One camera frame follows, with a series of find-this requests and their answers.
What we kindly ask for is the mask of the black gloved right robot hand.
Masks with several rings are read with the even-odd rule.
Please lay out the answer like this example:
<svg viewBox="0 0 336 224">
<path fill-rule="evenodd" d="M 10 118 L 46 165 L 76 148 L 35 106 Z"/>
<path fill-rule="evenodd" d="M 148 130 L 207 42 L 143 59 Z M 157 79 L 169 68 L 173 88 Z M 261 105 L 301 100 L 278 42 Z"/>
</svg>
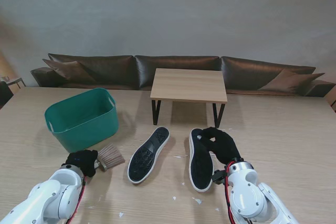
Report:
<svg viewBox="0 0 336 224">
<path fill-rule="evenodd" d="M 222 164 L 227 165 L 232 161 L 243 160 L 233 138 L 224 131 L 208 127 L 201 130 L 197 138 Z"/>
</svg>

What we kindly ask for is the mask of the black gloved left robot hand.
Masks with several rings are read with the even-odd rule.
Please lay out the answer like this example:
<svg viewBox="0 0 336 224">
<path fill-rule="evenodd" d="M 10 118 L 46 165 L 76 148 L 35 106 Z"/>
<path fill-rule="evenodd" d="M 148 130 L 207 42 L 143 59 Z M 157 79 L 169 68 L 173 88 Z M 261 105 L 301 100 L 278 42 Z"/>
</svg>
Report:
<svg viewBox="0 0 336 224">
<path fill-rule="evenodd" d="M 73 165 L 78 167 L 84 176 L 93 177 L 96 174 L 95 161 L 98 158 L 96 150 L 82 150 L 70 153 L 63 165 Z"/>
</svg>

